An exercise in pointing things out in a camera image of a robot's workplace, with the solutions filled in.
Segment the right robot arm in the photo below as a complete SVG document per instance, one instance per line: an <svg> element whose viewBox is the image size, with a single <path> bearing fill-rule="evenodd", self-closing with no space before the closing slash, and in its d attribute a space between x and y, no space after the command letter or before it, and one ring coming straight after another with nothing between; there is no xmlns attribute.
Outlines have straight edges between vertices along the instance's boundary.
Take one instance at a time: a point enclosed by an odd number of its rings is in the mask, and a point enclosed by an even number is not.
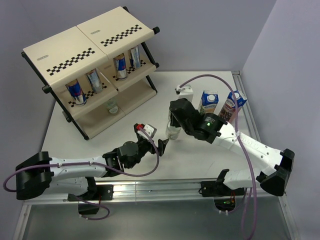
<svg viewBox="0 0 320 240"><path fill-rule="evenodd" d="M169 126L182 128L197 140L223 147L249 161L247 169L223 169L216 180L202 182L203 197L224 197L231 193L241 196L256 183L268 194L284 195L295 159L292 150L262 144L214 113L200 114L186 98L170 102L169 118Z"/></svg>

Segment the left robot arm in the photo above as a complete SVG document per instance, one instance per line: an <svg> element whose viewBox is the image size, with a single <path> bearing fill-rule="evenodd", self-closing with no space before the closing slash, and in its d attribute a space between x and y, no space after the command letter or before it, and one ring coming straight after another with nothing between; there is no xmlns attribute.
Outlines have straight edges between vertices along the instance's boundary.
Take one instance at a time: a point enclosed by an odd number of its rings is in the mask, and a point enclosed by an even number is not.
<svg viewBox="0 0 320 240"><path fill-rule="evenodd" d="M30 200L43 193L63 193L84 200L96 197L96 178L111 178L139 164L146 153L162 156L169 140L158 140L156 147L143 133L137 142L127 141L103 155L82 159L50 157L41 151L19 164L15 170L17 200Z"/></svg>

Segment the energy drink can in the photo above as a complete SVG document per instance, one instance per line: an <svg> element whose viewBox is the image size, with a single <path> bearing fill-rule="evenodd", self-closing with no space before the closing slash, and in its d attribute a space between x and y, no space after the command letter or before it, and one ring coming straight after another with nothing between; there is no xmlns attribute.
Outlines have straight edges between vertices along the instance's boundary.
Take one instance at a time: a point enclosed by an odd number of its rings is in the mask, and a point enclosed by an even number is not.
<svg viewBox="0 0 320 240"><path fill-rule="evenodd" d="M113 58L113 63L115 67L116 77L119 80L124 80L127 78L127 66L126 66L126 59L125 54L122 53Z"/></svg>
<svg viewBox="0 0 320 240"><path fill-rule="evenodd" d="M95 93L100 93L103 90L103 85L98 75L98 71L93 69L85 74L87 80L90 83L92 90Z"/></svg>
<svg viewBox="0 0 320 240"><path fill-rule="evenodd" d="M134 69L139 69L141 67L141 60L139 47L137 45L128 50L128 56L131 67Z"/></svg>
<svg viewBox="0 0 320 240"><path fill-rule="evenodd" d="M73 102L78 105L82 106L85 105L87 102L87 98L81 88L81 85L79 84L78 80L75 79L66 85L67 90L69 91Z"/></svg>

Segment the glass bottle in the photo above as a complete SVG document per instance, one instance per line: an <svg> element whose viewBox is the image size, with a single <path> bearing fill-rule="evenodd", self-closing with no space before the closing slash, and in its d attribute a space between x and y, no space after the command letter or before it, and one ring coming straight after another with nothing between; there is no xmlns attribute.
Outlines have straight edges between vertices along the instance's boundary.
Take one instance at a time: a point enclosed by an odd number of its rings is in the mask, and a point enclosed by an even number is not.
<svg viewBox="0 0 320 240"><path fill-rule="evenodd" d="M170 140L177 140L181 132L181 126L171 112L168 113L168 122L165 134Z"/></svg>
<svg viewBox="0 0 320 240"><path fill-rule="evenodd" d="M118 112L118 105L115 98L109 99L105 105L110 114L116 114Z"/></svg>

